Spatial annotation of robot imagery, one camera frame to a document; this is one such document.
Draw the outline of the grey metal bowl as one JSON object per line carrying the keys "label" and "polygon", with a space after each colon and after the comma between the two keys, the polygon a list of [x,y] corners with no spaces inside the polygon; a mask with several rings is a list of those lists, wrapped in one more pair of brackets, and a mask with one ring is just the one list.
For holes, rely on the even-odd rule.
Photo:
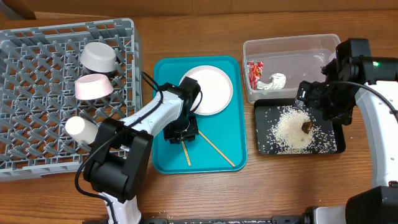
{"label": "grey metal bowl", "polygon": [[90,42],[85,45],[80,55],[80,62],[89,70],[109,73],[116,69],[116,53],[114,49],[107,44]]}

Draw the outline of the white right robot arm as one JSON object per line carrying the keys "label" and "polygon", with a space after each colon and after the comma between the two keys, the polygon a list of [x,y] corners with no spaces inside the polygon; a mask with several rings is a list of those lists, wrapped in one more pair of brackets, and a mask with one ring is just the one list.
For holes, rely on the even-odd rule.
{"label": "white right robot arm", "polygon": [[397,59],[352,57],[323,67],[325,82],[302,81],[294,105],[351,123],[357,106],[371,152],[371,189],[345,205],[311,209],[307,223],[397,223]]}

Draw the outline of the white small cup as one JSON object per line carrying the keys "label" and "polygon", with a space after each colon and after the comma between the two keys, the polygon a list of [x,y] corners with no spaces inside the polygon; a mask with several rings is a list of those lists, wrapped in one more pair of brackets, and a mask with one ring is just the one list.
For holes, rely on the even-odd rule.
{"label": "white small cup", "polygon": [[80,116],[73,116],[68,119],[65,130],[79,144],[93,143],[98,132],[94,123]]}

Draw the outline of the large white round plate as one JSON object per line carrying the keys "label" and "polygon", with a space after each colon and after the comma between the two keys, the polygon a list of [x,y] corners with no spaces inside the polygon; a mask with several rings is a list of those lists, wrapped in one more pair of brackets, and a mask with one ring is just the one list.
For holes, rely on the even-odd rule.
{"label": "large white round plate", "polygon": [[198,82],[203,97],[196,97],[191,110],[195,114],[209,116],[223,111],[233,97],[233,84],[229,76],[220,68],[211,65],[200,65],[190,69],[180,80],[185,77]]}

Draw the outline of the white tissue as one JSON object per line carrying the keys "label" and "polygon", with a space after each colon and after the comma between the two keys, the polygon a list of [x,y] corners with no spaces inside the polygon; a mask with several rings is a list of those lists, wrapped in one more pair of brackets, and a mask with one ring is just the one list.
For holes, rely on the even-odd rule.
{"label": "white tissue", "polygon": [[258,90],[280,90],[285,87],[286,80],[286,76],[283,73],[274,73],[271,75],[270,83],[258,81],[256,88]]}

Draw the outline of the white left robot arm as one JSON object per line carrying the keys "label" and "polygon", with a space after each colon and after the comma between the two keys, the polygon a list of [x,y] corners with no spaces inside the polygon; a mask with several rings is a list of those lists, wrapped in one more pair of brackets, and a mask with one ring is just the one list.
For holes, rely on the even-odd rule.
{"label": "white left robot arm", "polygon": [[198,135],[191,107],[202,94],[196,81],[156,86],[156,97],[136,114],[99,126],[89,158],[78,168],[79,193],[104,200],[109,223],[140,223],[136,195],[146,176],[154,138],[163,133],[172,144]]}

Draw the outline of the wooden chopstick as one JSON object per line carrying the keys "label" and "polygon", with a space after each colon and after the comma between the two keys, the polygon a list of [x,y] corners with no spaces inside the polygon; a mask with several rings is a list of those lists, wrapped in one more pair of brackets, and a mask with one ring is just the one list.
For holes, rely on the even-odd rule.
{"label": "wooden chopstick", "polygon": [[221,155],[231,166],[235,167],[236,165],[210,140],[208,139],[200,130],[198,131],[199,135],[209,143],[219,155]]}
{"label": "wooden chopstick", "polygon": [[186,145],[185,145],[185,142],[182,141],[181,144],[182,144],[182,147],[183,147],[183,151],[184,151],[184,154],[185,154],[185,158],[186,158],[186,160],[187,160],[187,164],[188,164],[188,166],[191,166],[192,164],[191,164],[191,162],[190,162],[190,158],[189,158],[189,155],[188,155],[188,151],[187,151],[187,147],[186,147]]}

